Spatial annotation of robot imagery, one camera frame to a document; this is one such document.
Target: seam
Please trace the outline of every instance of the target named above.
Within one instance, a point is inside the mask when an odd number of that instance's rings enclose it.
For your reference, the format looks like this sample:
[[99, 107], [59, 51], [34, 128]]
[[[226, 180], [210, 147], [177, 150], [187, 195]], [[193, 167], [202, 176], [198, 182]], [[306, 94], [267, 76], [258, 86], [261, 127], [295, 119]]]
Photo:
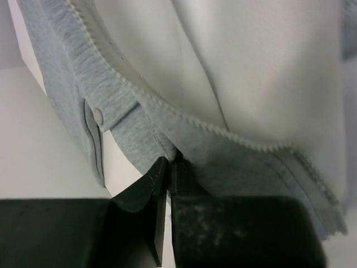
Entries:
[[308, 196], [307, 192], [306, 192], [306, 189], [301, 185], [301, 183], [299, 182], [299, 180], [296, 178], [296, 175], [292, 172], [292, 170], [290, 169], [290, 167], [285, 164], [281, 158], [275, 154], [272, 154], [272, 156], [274, 158], [276, 158], [288, 171], [289, 173], [292, 175], [292, 177], [294, 178], [295, 182], [300, 186], [300, 189], [302, 189], [303, 193], [305, 194], [305, 196], [307, 197], [307, 199], [310, 201], [310, 204], [311, 204], [311, 207], [313, 209], [313, 211], [315, 212], [315, 215], [316, 215], [316, 218], [318, 219], [318, 221], [320, 222], [321, 226], [324, 228], [325, 230], [325, 233], [327, 233], [327, 230], [326, 230], [326, 227], [325, 225], [322, 223], [322, 219], [320, 217], [320, 215], [317, 213], [316, 209], [315, 209], [315, 206], [313, 205], [313, 202], [311, 201], [311, 198]]
[[[70, 9], [71, 9], [72, 11], [74, 11], [75, 14], [76, 14], [76, 10], [74, 10], [74, 9], [72, 8], [73, 2], [75, 2], [75, 1], [77, 1], [77, 0], [67, 0], [67, 3], [70, 5]], [[87, 14], [90, 16], [90, 18], [93, 20], [93, 22], [97, 25], [97, 27], [99, 28], [100, 33], [103, 34], [103, 37], [106, 39], [106, 42], [109, 44], [109, 45], [107, 45], [107, 47], [110, 47], [110, 48], [113, 50], [113, 52], [116, 54], [116, 56], [118, 56], [118, 57], [123, 61], [124, 65], [125, 65], [130, 71], [134, 72], [135, 76], [136, 76], [145, 86], [147, 86], [147, 88], [149, 88], [151, 91], [155, 92], [158, 96], [160, 96], [160, 98], [163, 98], [162, 95], [160, 95], [156, 90], [154, 90], [153, 87], [148, 83], [148, 81], [146, 81], [145, 78], [144, 78], [143, 76], [141, 76], [141, 74], [137, 71], [137, 69], [130, 63], [130, 61], [126, 58], [126, 56], [120, 51], [118, 45], [113, 41], [113, 39], [111, 38], [111, 36], [110, 36], [109, 33], [107, 32], [107, 29], [105, 28], [105, 24], [104, 24], [103, 21], [101, 21], [102, 19], [100, 18], [100, 16], [99, 16], [99, 15], [98, 15], [98, 16], [95, 15], [95, 12], [98, 12], [98, 11], [97, 11], [97, 8], [95, 7], [94, 2], [93, 2], [92, 0], [90, 0], [90, 1], [84, 0], [84, 1], [81, 1], [81, 2], [83, 3], [83, 5], [84, 5], [84, 7], [85, 7], [85, 9], [86, 9]], [[80, 18], [80, 20], [81, 20], [81, 22], [82, 22], [83, 19], [80, 17], [80, 13], [79, 13], [79, 12], [78, 12], [78, 15], [79, 15], [78, 17]], [[90, 40], [90, 41], [93, 41], [94, 47], [95, 47], [96, 49], [98, 49], [98, 51], [99, 51], [99, 49], [100, 49], [99, 43], [97, 42], [98, 44], [96, 44], [96, 43], [95, 43], [95, 40], [92, 39], [92, 37], [91, 37], [91, 35], [90, 35], [90, 33], [89, 33], [89, 31], [95, 32], [95, 30], [90, 29], [88, 26], [89, 26], [89, 25], [86, 25], [86, 26], [84, 27], [84, 29], [88, 31], [88, 38], [89, 38], [89, 40]], [[106, 61], [107, 58], [105, 58], [100, 52], [98, 52], [97, 54], [98, 54], [101, 58], [103, 58], [104, 61]], [[124, 81], [126, 84], [129, 83], [128, 81], [126, 81], [126, 80], [123, 79], [123, 78], [121, 78], [121, 80]]]
[[301, 156], [299, 153], [293, 154], [294, 158], [301, 164], [303, 169], [310, 175], [312, 181], [314, 181], [317, 187], [324, 193], [324, 196], [329, 201], [330, 205], [339, 205], [339, 201], [332, 193], [327, 184], [320, 178], [318, 172], [308, 161]]
[[81, 29], [84, 31], [86, 38], [88, 39], [89, 43], [93, 47], [95, 53], [99, 56], [99, 59], [104, 63], [105, 67], [110, 71], [113, 75], [115, 75], [118, 79], [120, 79], [122, 82], [127, 84], [136, 94], [139, 94], [141, 97], [146, 98], [148, 101], [150, 101], [154, 105], [158, 105], [159, 107], [163, 107], [164, 109], [167, 110], [167, 112], [172, 113], [174, 116], [178, 118], [182, 118], [183, 120], [188, 121], [189, 124], [196, 126], [198, 128], [202, 128], [203, 130], [208, 130], [210, 132], [213, 132], [217, 135], [226, 137], [228, 140], [237, 142], [249, 149], [256, 150], [256, 151], [275, 151], [279, 150], [285, 147], [291, 148], [294, 147], [295, 145], [289, 141], [280, 141], [280, 142], [254, 142], [251, 141], [245, 137], [242, 137], [240, 135], [234, 134], [230, 131], [228, 131], [225, 128], [221, 128], [219, 126], [216, 126], [213, 123], [209, 123], [206, 121], [203, 121], [197, 117], [191, 116], [188, 113], [185, 113], [181, 111], [180, 109], [176, 108], [173, 106], [170, 102], [166, 101], [163, 98], [158, 98], [160, 95], [152, 91], [153, 94], [148, 92], [145, 89], [139, 88], [137, 85], [133, 85], [133, 83], [129, 80], [127, 80], [125, 77], [123, 77], [111, 64], [112, 60], [108, 59], [103, 52], [102, 48], [100, 47], [100, 44], [97, 44], [99, 41], [95, 40], [93, 37], [92, 29], [90, 28], [90, 23], [85, 20], [85, 16], [83, 16], [82, 10], [79, 8], [77, 5], [76, 1], [74, 0], [66, 0], [67, 3], [67, 8], [70, 10], [70, 12], [73, 14], [73, 16], [79, 21], [79, 25]]
[[114, 128], [116, 128], [123, 120], [125, 120], [136, 108], [138, 108], [140, 106], [140, 103], [136, 102], [135, 105], [133, 105], [132, 108], [130, 108], [130, 110], [128, 112], [126, 112], [121, 118], [119, 118], [116, 123], [113, 123], [111, 128], [109, 128], [108, 130], [112, 130]]
[[160, 139], [158, 138], [157, 134], [156, 134], [156, 131], [152, 125], [152, 121], [150, 120], [149, 116], [146, 115], [146, 118], [147, 118], [147, 121], [149, 123], [149, 128], [151, 130], [151, 134], [154, 138], [154, 140], [156, 141], [156, 144], [162, 149], [163, 153], [165, 154], [166, 157], [169, 156], [168, 152], [166, 151], [164, 145], [162, 144], [162, 142], [160, 141]]
[[92, 141], [92, 145], [93, 145], [93, 149], [94, 149], [94, 161], [95, 161], [95, 166], [96, 166], [96, 168], [97, 168], [97, 172], [98, 172], [98, 174], [99, 174], [99, 176], [102, 178], [102, 180], [103, 180], [103, 185], [105, 185], [105, 180], [104, 180], [104, 176], [103, 176], [103, 174], [100, 174], [100, 172], [99, 172], [99, 163], [98, 163], [98, 152], [97, 152], [97, 149], [96, 149], [96, 147], [95, 147], [95, 141], [94, 141], [94, 137], [93, 137], [93, 134], [92, 134], [92, 132], [91, 132], [91, 130], [90, 130], [90, 128], [88, 127], [88, 124], [87, 124], [87, 116], [86, 116], [86, 114], [85, 114], [85, 103], [86, 103], [86, 100], [85, 99], [83, 99], [84, 101], [83, 101], [83, 114], [84, 114], [84, 122], [85, 122], [85, 125], [87, 126], [87, 130], [88, 130], [88, 132], [89, 132], [89, 134], [90, 134], [90, 137], [91, 137], [91, 141]]
[[184, 106], [184, 54], [182, 49], [182, 38], [179, 31], [179, 26], [177, 25], [178, 22], [176, 20], [176, 33], [178, 37], [178, 48], [180, 49], [180, 60], [181, 60], [181, 73], [180, 73], [180, 87], [178, 88], [180, 91], [180, 108], [183, 109]]

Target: black object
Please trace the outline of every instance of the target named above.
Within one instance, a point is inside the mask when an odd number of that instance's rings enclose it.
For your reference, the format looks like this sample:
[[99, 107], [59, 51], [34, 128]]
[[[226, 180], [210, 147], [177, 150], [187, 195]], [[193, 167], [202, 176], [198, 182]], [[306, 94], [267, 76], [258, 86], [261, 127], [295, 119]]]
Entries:
[[111, 200], [0, 201], [0, 268], [161, 266], [167, 188], [178, 268], [326, 267], [298, 201], [212, 197], [181, 155]]
[[161, 265], [167, 160], [112, 199], [0, 201], [0, 268]]

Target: stitching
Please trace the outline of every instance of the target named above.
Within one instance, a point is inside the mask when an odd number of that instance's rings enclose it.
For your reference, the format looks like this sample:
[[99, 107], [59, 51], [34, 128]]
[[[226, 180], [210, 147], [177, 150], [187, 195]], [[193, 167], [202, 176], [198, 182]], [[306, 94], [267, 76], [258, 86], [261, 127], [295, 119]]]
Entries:
[[110, 64], [111, 60], [108, 59], [108, 57], [105, 57], [103, 53], [101, 52], [101, 47], [96, 44], [97, 41], [94, 41], [91, 32], [92, 29], [89, 27], [89, 23], [85, 21], [85, 18], [82, 16], [83, 14], [81, 13], [82, 10], [76, 5], [74, 0], [66, 0], [67, 7], [70, 9], [72, 12], [73, 16], [75, 16], [84, 31], [86, 37], [88, 38], [89, 43], [92, 45], [95, 53], [99, 56], [99, 58], [102, 60], [104, 65], [108, 68], [108, 70], [115, 75], [117, 78], [119, 78], [122, 82], [127, 84], [134, 92], [139, 94], [141, 97], [146, 98], [148, 101], [150, 101], [152, 104], [158, 104], [160, 107], [163, 107], [166, 109], [168, 112], [172, 113], [174, 116], [182, 118], [184, 120], [187, 120], [189, 124], [196, 126], [198, 128], [203, 128], [204, 130], [209, 130], [210, 132], [213, 132], [217, 135], [223, 136], [227, 138], [228, 140], [237, 142], [251, 150], [256, 150], [256, 151], [274, 151], [274, 150], [279, 150], [282, 148], [293, 148], [294, 144], [289, 142], [289, 141], [279, 141], [279, 142], [274, 142], [274, 143], [259, 143], [259, 142], [254, 142], [251, 141], [247, 138], [244, 138], [240, 135], [234, 134], [227, 129], [221, 128], [219, 126], [216, 126], [212, 123], [205, 122], [199, 118], [190, 116], [189, 114], [182, 112], [181, 110], [177, 109], [174, 107], [171, 103], [168, 101], [164, 100], [163, 98], [159, 99], [157, 96], [160, 96], [157, 94], [157, 92], [153, 92], [154, 95], [150, 94], [146, 90], [137, 87], [136, 85], [133, 85], [131, 81], [128, 81], [126, 78], [122, 77], [122, 75], [112, 67]]
[[304, 194], [306, 195], [307, 199], [310, 201], [311, 203], [311, 207], [313, 209], [313, 211], [315, 212], [316, 218], [319, 220], [321, 226], [324, 228], [325, 233], [327, 233], [326, 227], [325, 225], [322, 223], [322, 219], [320, 218], [319, 214], [317, 213], [315, 206], [313, 204], [313, 202], [311, 201], [311, 198], [308, 196], [305, 188], [301, 185], [301, 183], [299, 182], [299, 180], [296, 178], [296, 175], [292, 172], [292, 170], [290, 169], [289, 165], [287, 165], [286, 163], [284, 163], [281, 158], [275, 154], [272, 154], [273, 157], [275, 157], [278, 161], [280, 161], [280, 163], [289, 171], [289, 173], [292, 175], [292, 177], [294, 178], [295, 182], [300, 186], [300, 188], [302, 189], [302, 191], [304, 192]]
[[161, 176], [161, 172], [162, 172], [162, 167], [163, 167], [163, 163], [164, 163], [164, 159], [162, 158], [161, 159], [161, 166], [160, 166], [160, 171], [158, 172], [158, 174], [156, 175], [156, 178], [160, 177]]
[[96, 149], [96, 147], [95, 147], [95, 142], [94, 142], [93, 134], [92, 134], [90, 128], [88, 127], [87, 117], [86, 117], [86, 114], [85, 114], [85, 104], [86, 104], [86, 101], [84, 100], [84, 101], [83, 101], [84, 122], [85, 122], [85, 125], [87, 126], [87, 130], [88, 130], [88, 132], [89, 132], [89, 135], [90, 135], [90, 137], [91, 137], [91, 141], [92, 141], [92, 143], [93, 143], [93, 147], [92, 147], [92, 148], [93, 148], [93, 150], [94, 150], [95, 166], [96, 166], [96, 168], [97, 168], [97, 172], [98, 172], [99, 176], [101, 177], [101, 179], [102, 179], [102, 181], [103, 181], [103, 185], [105, 186], [104, 174], [99, 172], [99, 169], [100, 169], [100, 168], [99, 168], [99, 165], [102, 164], [102, 161], [98, 161], [98, 156], [100, 156], [100, 159], [102, 159], [102, 154], [99, 154], [99, 153], [97, 152], [97, 149]]
[[152, 125], [152, 122], [151, 122], [149, 116], [146, 115], [146, 118], [147, 118], [147, 121], [148, 121], [148, 123], [149, 123], [149, 128], [150, 128], [150, 130], [151, 130], [151, 134], [152, 134], [154, 140], [156, 141], [156, 144], [163, 150], [163, 153], [165, 154], [165, 156], [168, 157], [169, 154], [168, 154], [168, 152], [165, 150], [165, 147], [163, 146], [163, 144], [162, 144], [162, 142], [160, 141], [160, 139], [158, 138], [158, 136], [156, 135], [156, 131], [155, 131], [153, 125]]
[[320, 178], [321, 175], [317, 172], [314, 166], [306, 160], [301, 154], [294, 153], [295, 159], [301, 164], [302, 168], [311, 176], [317, 187], [324, 193], [325, 197], [331, 205], [338, 205], [339, 201], [336, 199], [329, 186]]
[[[126, 66], [130, 71], [132, 71], [132, 72], [135, 73], [135, 76], [136, 76], [145, 86], [147, 86], [147, 88], [149, 88], [151, 91], [155, 92], [158, 96], [160, 96], [160, 97], [163, 99], [162, 95], [160, 95], [158, 92], [156, 92], [156, 90], [154, 90], [154, 89], [152, 88], [152, 86], [145, 80], [145, 78], [144, 78], [143, 76], [141, 76], [141, 74], [136, 70], [136, 68], [134, 68], [134, 66], [128, 61], [128, 59], [125, 57], [125, 55], [121, 53], [121, 51], [120, 51], [118, 45], [113, 41], [113, 39], [112, 39], [111, 36], [109, 35], [107, 29], [105, 28], [105, 24], [104, 24], [104, 22], [102, 21], [102, 19], [100, 18], [100, 16], [99, 16], [99, 15], [96, 16], [95, 13], [97, 13], [97, 9], [95, 8], [94, 2], [93, 2], [92, 0], [90, 0], [90, 2], [88, 2], [88, 1], [86, 1], [86, 0], [84, 0], [84, 1], [81, 1], [81, 0], [67, 0], [67, 1], [68, 1], [68, 4], [71, 5], [70, 8], [72, 8], [73, 2], [75, 2], [75, 1], [80, 1], [80, 2], [83, 3], [83, 6], [85, 7], [84, 9], [86, 10], [88, 16], [89, 16], [89, 17], [93, 20], [93, 22], [97, 25], [97, 27], [99, 28], [99, 32], [100, 32], [101, 34], [103, 34], [103, 37], [106, 39], [106, 43], [109, 44], [109, 45], [107, 45], [107, 46], [106, 46], [106, 45], [103, 45], [103, 47], [109, 47], [109, 48], [111, 48], [112, 51], [116, 54], [116, 56], [118, 56], [118, 57], [121, 59], [121, 61], [125, 64], [125, 66]], [[103, 58], [104, 61], [106, 61], [106, 60], [105, 60], [105, 56], [103, 56], [103, 55], [99, 52], [99, 49], [100, 49], [100, 46], [99, 46], [99, 45], [100, 45], [101, 43], [95, 44], [95, 41], [96, 41], [96, 40], [94, 40], [94, 39], [91, 37], [91, 35], [90, 35], [90, 31], [91, 31], [91, 32], [95, 32], [96, 30], [93, 29], [93, 28], [89, 28], [89, 24], [88, 24], [88, 25], [85, 25], [85, 24], [84, 24], [84, 18], [80, 17], [80, 13], [79, 13], [78, 11], [74, 10], [73, 8], [72, 8], [72, 10], [73, 10], [75, 13], [78, 13], [78, 18], [80, 19], [81, 22], [83, 22], [84, 29], [88, 31], [88, 38], [93, 41], [93, 45], [94, 45], [95, 48], [96, 48], [96, 52], [97, 52], [97, 49], [98, 49], [98, 54], [99, 54], [99, 56], [100, 56], [101, 58]]]

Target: snap button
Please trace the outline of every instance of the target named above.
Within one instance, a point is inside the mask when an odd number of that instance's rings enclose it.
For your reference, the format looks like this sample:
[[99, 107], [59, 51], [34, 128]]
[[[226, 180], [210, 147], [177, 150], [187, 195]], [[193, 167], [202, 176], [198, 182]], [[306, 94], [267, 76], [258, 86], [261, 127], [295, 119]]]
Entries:
[[97, 123], [98, 126], [101, 126], [104, 123], [104, 117], [99, 109], [95, 109], [93, 111], [94, 121]]

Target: heather gray garment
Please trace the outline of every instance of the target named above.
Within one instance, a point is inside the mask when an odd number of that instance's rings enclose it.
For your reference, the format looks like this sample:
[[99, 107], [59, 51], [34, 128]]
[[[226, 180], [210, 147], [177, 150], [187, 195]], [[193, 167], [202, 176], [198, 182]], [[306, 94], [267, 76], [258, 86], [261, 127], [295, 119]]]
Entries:
[[19, 0], [18, 5], [47, 96], [102, 186], [101, 144], [91, 112], [94, 109], [103, 113], [101, 130], [115, 130], [113, 136], [120, 149], [141, 173], [159, 156], [175, 157], [175, 148], [150, 125], [127, 85], [99, 59], [65, 0]]
[[[66, 0], [18, 0], [18, 4], [51, 103], [102, 185], [99, 132], [91, 113], [94, 109], [103, 112], [100, 130], [111, 130], [125, 156], [142, 173], [158, 156], [172, 160], [177, 147], [193, 163], [199, 182], [209, 192], [289, 195], [308, 209], [321, 239], [344, 231], [338, 202], [324, 191], [322, 182], [297, 154], [246, 149], [134, 95], [98, 55]], [[100, 24], [97, 27], [105, 32]], [[107, 38], [103, 35], [101, 41], [110, 43]], [[113, 45], [102, 52], [115, 61], [118, 55], [111, 56], [111, 49]]]

